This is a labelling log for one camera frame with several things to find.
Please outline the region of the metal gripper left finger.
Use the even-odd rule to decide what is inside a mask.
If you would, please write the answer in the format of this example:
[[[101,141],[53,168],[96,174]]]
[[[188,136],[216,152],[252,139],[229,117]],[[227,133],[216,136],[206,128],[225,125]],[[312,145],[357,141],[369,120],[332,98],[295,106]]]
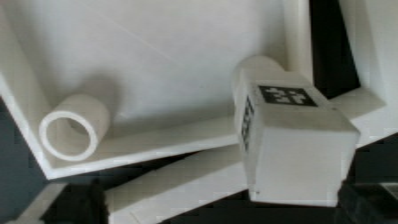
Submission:
[[[99,182],[49,183],[10,224],[108,224]]]

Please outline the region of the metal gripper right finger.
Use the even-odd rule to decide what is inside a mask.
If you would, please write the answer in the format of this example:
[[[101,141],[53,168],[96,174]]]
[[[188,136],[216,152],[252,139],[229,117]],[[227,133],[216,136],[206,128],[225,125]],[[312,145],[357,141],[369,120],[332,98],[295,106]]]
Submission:
[[[334,224],[398,224],[398,183],[344,184]]]

